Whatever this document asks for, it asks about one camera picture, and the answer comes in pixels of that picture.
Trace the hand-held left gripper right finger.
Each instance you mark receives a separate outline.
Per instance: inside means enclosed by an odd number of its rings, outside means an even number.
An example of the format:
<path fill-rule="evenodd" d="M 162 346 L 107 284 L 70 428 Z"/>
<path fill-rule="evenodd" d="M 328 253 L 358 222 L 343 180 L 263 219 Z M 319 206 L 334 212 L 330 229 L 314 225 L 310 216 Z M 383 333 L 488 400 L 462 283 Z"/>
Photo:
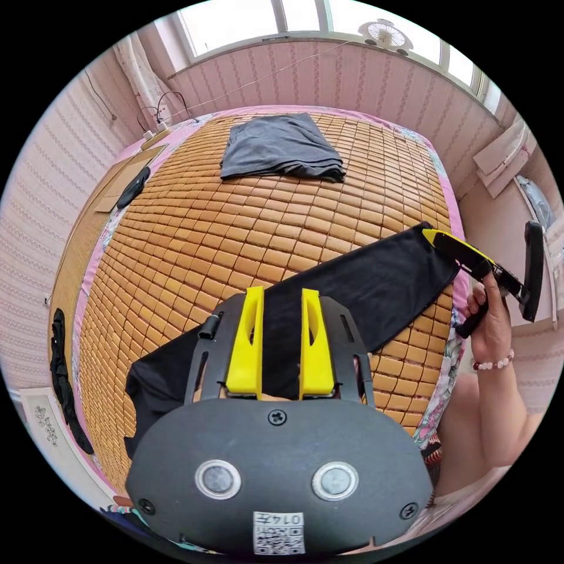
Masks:
<path fill-rule="evenodd" d="M 320 294 L 302 289 L 300 394 L 332 395 L 335 379 Z"/>

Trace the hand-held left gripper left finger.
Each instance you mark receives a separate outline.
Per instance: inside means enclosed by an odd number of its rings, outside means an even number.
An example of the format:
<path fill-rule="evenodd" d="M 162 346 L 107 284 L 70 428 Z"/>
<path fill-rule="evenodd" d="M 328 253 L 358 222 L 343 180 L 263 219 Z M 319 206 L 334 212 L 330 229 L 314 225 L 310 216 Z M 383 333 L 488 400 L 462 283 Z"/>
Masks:
<path fill-rule="evenodd" d="M 260 395 L 263 368 L 264 288 L 249 287 L 243 296 L 225 387 L 229 395 Z"/>

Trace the person's right hand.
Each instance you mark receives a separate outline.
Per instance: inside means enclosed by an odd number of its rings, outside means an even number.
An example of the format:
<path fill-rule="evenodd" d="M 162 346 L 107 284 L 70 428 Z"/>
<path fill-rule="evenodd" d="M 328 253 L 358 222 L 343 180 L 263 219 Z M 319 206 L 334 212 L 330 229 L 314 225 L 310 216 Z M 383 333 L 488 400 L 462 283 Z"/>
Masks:
<path fill-rule="evenodd" d="M 512 332 L 509 311 L 492 273 L 476 283 L 466 300 L 466 317 L 478 314 L 487 306 L 484 317 L 471 334 L 471 349 L 480 369 L 494 370 L 509 363 L 512 355 Z"/>

